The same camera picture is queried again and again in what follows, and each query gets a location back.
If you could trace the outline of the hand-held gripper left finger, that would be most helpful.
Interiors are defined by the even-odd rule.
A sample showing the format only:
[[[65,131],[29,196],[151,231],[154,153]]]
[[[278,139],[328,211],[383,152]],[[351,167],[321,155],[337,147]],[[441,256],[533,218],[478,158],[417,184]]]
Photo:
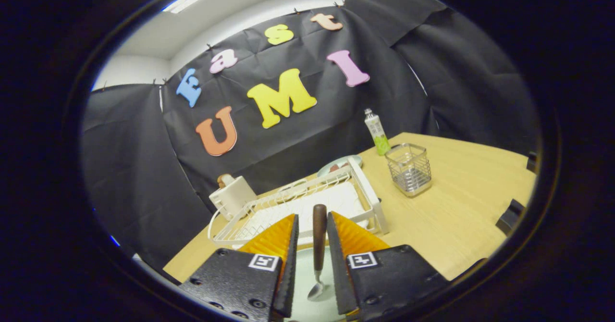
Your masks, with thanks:
[[[180,289],[254,322],[292,315],[299,217],[290,214],[237,250],[215,250]]]

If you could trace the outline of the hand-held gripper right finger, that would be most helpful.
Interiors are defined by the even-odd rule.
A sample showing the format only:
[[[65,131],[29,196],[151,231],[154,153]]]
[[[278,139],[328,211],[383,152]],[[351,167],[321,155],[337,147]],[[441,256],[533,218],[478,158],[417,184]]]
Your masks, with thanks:
[[[334,292],[347,322],[382,322],[450,283],[409,245],[390,246],[343,215],[327,215]]]

